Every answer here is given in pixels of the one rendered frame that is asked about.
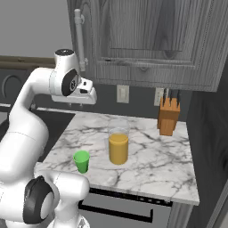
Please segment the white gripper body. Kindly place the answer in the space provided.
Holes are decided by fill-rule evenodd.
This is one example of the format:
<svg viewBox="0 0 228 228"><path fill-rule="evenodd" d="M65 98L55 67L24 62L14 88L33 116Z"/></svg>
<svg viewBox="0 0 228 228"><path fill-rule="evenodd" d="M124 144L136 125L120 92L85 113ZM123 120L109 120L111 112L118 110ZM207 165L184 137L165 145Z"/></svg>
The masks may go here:
<svg viewBox="0 0 228 228"><path fill-rule="evenodd" d="M90 91L84 89L76 89L71 95L65 96L52 96L54 102L66 102L66 103L79 103L79 104L96 104L97 95L95 88Z"/></svg>

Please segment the glass pitcher with orange juice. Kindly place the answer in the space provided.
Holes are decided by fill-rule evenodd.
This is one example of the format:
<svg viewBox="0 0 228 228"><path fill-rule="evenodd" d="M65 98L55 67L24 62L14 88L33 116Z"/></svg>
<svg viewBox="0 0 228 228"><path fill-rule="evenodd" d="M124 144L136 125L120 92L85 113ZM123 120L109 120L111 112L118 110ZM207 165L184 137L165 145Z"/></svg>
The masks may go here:
<svg viewBox="0 0 228 228"><path fill-rule="evenodd" d="M114 118L109 122L109 158L115 165L123 165L128 159L129 128L125 118Z"/></svg>

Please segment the green cup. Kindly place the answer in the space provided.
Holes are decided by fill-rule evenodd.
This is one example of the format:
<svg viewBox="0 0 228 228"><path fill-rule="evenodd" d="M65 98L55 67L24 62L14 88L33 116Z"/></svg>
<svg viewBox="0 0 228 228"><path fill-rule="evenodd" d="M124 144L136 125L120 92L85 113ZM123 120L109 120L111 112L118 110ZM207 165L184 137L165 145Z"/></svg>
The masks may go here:
<svg viewBox="0 0 228 228"><path fill-rule="evenodd" d="M88 171L90 155L88 151L77 151L73 160L77 166L77 170L79 173L84 174Z"/></svg>

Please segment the wooden knife block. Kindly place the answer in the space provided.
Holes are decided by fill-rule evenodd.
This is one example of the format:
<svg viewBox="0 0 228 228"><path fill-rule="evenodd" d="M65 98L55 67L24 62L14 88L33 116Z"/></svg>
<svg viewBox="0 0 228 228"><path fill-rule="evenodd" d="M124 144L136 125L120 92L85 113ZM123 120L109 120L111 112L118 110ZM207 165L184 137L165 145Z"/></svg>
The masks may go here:
<svg viewBox="0 0 228 228"><path fill-rule="evenodd" d="M160 99L157 129L160 135L172 136L180 114L177 99Z"/></svg>

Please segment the grey wooden cupboard door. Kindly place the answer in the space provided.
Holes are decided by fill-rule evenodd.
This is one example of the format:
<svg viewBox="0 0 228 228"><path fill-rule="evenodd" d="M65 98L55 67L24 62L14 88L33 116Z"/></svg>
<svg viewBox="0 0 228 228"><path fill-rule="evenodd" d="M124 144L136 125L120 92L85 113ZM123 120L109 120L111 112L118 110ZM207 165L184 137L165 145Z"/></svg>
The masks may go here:
<svg viewBox="0 0 228 228"><path fill-rule="evenodd" d="M228 55L228 0L67 0L80 10L85 77L214 92Z"/></svg>

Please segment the grey dishwasher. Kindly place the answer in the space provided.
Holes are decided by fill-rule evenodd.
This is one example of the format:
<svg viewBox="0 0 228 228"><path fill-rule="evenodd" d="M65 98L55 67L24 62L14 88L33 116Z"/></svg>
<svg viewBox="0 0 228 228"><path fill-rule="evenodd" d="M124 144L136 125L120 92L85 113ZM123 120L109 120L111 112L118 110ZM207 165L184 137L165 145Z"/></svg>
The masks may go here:
<svg viewBox="0 0 228 228"><path fill-rule="evenodd" d="M83 204L140 216L149 216L151 209L153 209L152 223L86 211L97 215L99 221L101 221L102 218L107 218L109 224L105 228L167 228L168 219L173 206L171 201L165 201L163 199L98 188L91 188L89 190L87 197L83 199Z"/></svg>

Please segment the dark tall cupboard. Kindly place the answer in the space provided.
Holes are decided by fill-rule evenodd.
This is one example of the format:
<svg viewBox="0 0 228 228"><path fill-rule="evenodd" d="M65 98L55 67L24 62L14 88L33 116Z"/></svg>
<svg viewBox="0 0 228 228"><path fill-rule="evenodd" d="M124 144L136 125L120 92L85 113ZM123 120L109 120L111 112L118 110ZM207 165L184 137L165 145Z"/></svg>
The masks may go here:
<svg viewBox="0 0 228 228"><path fill-rule="evenodd" d="M217 91L192 94L187 129L199 193L188 228L212 228L228 198L228 57Z"/></svg>

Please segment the white wall outlet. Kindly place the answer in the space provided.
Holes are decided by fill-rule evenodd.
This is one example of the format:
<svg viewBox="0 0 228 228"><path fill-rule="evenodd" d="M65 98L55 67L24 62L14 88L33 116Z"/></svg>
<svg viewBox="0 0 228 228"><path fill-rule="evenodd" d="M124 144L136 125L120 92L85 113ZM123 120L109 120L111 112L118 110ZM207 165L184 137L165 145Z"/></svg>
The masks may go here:
<svg viewBox="0 0 228 228"><path fill-rule="evenodd" d="M154 105L159 106L160 105L160 99L163 96L164 89L163 88L156 88L155 89L155 95L154 95Z"/></svg>
<svg viewBox="0 0 228 228"><path fill-rule="evenodd" d="M117 102L129 103L129 86L117 85Z"/></svg>

